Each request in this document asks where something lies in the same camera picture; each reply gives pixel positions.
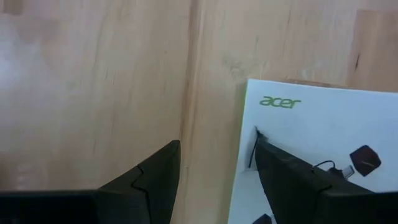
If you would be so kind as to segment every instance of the wooden surface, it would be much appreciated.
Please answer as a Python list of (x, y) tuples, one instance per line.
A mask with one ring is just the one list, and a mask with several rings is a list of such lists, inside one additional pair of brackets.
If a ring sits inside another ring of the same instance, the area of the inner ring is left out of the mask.
[(2, 189), (99, 187), (180, 138), (173, 223), (226, 223), (247, 78), (398, 90), (394, 0), (21, 2), (0, 14)]

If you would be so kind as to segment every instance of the acer logo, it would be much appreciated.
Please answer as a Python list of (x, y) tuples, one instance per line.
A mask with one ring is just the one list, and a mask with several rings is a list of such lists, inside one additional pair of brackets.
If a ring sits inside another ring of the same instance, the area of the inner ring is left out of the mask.
[(289, 108), (292, 109), (296, 103), (300, 103), (301, 100), (291, 100), (291, 99), (282, 99), (282, 98), (273, 98), (270, 96), (264, 96), (263, 100), (260, 101), (262, 106), (273, 106), (273, 107), (281, 107), (281, 108)]

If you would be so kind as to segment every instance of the wooden table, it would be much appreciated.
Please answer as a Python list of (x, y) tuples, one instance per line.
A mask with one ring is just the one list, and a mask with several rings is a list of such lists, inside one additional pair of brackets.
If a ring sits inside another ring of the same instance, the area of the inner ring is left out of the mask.
[(2, 189), (99, 187), (180, 138), (174, 223), (226, 223), (247, 78), (398, 91), (394, 0), (5, 1)]

